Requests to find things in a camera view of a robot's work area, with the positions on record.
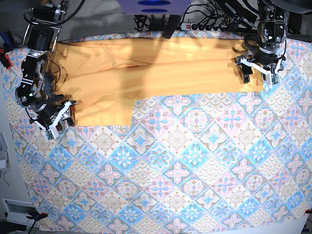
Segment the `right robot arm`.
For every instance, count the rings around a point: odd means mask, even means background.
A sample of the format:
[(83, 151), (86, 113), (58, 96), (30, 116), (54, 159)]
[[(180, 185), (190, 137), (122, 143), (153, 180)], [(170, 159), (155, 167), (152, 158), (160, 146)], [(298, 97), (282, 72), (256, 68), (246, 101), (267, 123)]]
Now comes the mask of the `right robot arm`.
[(58, 5), (47, 2), (43, 6), (31, 8), (25, 20), (28, 26), (23, 45), (29, 50), (21, 63), (22, 78), (15, 89), (17, 104), (36, 116), (29, 122), (36, 124), (46, 141), (59, 137), (61, 122), (74, 126), (72, 107), (74, 100), (65, 100), (64, 95), (53, 95), (55, 82), (48, 67), (51, 61), (49, 53), (53, 52), (62, 26), (68, 21), (66, 13), (69, 1), (62, 0)]

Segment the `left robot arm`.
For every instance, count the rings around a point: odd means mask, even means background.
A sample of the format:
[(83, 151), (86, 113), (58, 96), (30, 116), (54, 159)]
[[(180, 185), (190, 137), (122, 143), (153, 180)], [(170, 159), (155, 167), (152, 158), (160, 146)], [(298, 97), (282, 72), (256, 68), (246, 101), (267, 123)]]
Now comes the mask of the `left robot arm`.
[(134, 102), (153, 96), (259, 91), (276, 84), (285, 42), (285, 12), (258, 2), (257, 34), (242, 40), (173, 37), (171, 16), (159, 38), (86, 40), (60, 47), (69, 77), (62, 89), (78, 100), (78, 126), (129, 125)]

